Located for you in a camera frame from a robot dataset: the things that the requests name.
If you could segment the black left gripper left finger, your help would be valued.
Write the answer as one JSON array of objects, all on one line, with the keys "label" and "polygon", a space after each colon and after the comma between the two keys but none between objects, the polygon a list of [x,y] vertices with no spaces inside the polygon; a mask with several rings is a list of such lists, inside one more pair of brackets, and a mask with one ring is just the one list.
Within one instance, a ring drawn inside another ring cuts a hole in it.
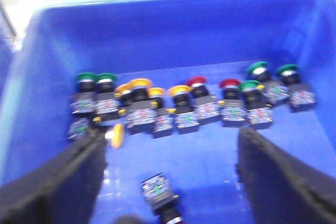
[{"label": "black left gripper left finger", "polygon": [[101,130],[1,187],[1,223],[88,223],[106,168]]}]

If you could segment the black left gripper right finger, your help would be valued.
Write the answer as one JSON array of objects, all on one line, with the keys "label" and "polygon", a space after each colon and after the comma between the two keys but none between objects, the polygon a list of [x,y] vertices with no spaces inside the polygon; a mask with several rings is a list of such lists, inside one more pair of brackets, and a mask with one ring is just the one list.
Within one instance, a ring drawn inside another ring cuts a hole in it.
[{"label": "black left gripper right finger", "polygon": [[335,178],[241,127],[236,165],[255,223],[335,223]]}]

